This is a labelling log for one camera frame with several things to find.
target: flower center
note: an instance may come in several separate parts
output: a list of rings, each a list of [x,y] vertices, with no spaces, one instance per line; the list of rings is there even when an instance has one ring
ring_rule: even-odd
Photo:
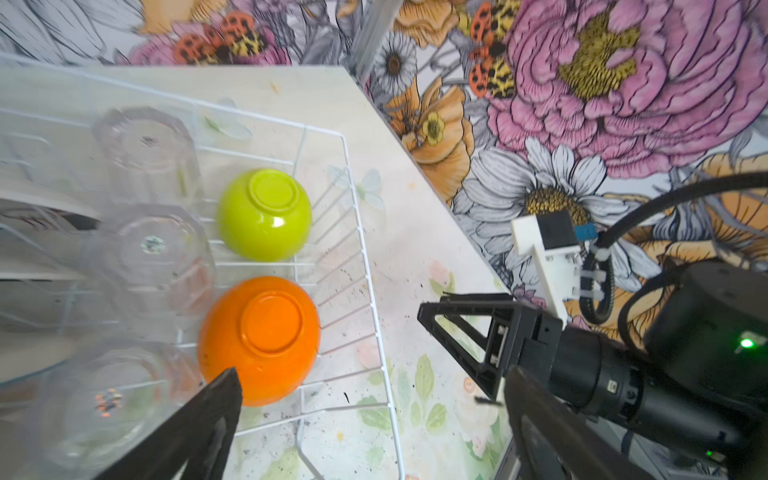
[[[386,72],[392,76],[399,75],[401,65],[400,56],[393,52],[386,59]]]
[[[558,76],[568,84],[571,92],[584,100],[617,90],[621,82],[637,71],[634,58],[608,68],[608,59],[619,48],[633,48],[640,37],[640,29],[628,28],[621,33],[608,31],[610,12],[594,16],[578,36],[581,46],[574,60],[558,68]]]
[[[533,190],[525,199],[525,213],[527,215],[551,214],[567,211],[571,215],[574,227],[580,227],[589,223],[589,212],[578,204],[576,199],[566,195],[556,188],[542,188]]]
[[[432,146],[439,144],[443,138],[445,122],[436,111],[433,111],[422,124],[422,135],[426,142]]]

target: orange bowl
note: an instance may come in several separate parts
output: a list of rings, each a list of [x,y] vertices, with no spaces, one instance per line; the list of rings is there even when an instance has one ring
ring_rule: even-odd
[[[208,313],[197,344],[208,382],[235,367],[244,406],[274,403],[310,373],[320,345],[320,320],[312,299],[275,276],[229,289]]]

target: bowl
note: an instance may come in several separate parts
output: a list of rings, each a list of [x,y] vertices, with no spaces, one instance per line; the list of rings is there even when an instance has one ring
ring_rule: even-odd
[[[227,188],[219,203],[219,233],[229,248],[260,262],[278,262],[304,246],[312,226],[306,191],[278,170],[252,170]]]
[[[200,329],[197,359],[210,382],[235,367],[244,406],[288,396],[317,358],[320,321],[298,285],[275,276],[246,280],[214,304]]]

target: wire rack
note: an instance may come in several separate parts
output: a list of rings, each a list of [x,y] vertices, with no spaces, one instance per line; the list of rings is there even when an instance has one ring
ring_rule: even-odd
[[[0,53],[0,72],[2,178],[22,186],[43,186],[65,196],[74,205],[69,210],[91,209],[91,217],[103,219],[109,215],[100,208],[108,203],[108,182],[92,124],[112,108],[151,106],[175,114],[195,142],[206,199],[191,213],[207,232],[217,293],[248,278],[277,275],[298,283],[313,298],[322,328],[313,371],[286,399],[262,409],[243,408],[227,476],[247,470],[258,478],[259,471],[295,446],[305,467],[299,466],[298,478],[348,478],[353,471],[368,471],[365,452],[381,448],[397,458],[396,471],[404,479],[397,415],[344,135],[9,54]],[[244,141],[217,133],[208,126],[214,118],[236,122],[253,137]],[[216,199],[239,173],[261,167],[291,174],[313,200],[310,238],[290,261],[246,260],[227,249],[217,233]],[[331,170],[343,176],[333,178]],[[62,335],[123,332],[120,316],[96,282],[83,273],[82,245],[92,230],[73,227],[53,206],[16,207],[4,204],[0,212],[0,252],[6,252],[0,255],[0,278],[17,280],[3,283],[0,326]],[[23,265],[13,263],[14,258],[24,259]],[[194,354],[195,342],[195,332],[180,331],[174,343]],[[361,352],[377,353],[379,364],[361,362]],[[52,374],[55,369],[36,380],[44,382]],[[2,387],[0,411],[23,409],[29,398],[4,395],[7,389]],[[361,418],[376,419],[382,428],[359,429]],[[335,435],[340,425],[347,427],[347,442]],[[345,452],[343,446],[352,444],[356,447]]]

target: glass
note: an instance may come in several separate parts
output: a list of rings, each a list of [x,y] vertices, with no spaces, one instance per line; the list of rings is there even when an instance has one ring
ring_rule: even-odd
[[[178,118],[154,108],[112,110],[93,135],[107,161],[109,194],[119,205],[179,205],[190,212],[203,197],[192,137]]]
[[[88,258],[128,327],[174,341],[196,329],[214,299],[214,261],[203,227],[181,207],[136,205],[103,222]]]
[[[191,399],[201,381],[175,346],[129,339],[93,346],[51,371],[30,406],[32,463],[44,477],[91,478]]]

